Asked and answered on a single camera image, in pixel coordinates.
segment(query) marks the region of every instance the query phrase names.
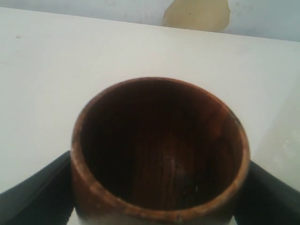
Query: wooden cup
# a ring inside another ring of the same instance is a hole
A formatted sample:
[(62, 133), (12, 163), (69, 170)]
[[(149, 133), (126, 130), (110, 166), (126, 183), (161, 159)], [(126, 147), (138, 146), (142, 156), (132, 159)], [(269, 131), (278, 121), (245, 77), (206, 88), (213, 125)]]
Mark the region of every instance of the wooden cup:
[(76, 121), (76, 211), (91, 225), (226, 224), (249, 161), (241, 123), (214, 95), (168, 78), (121, 82)]

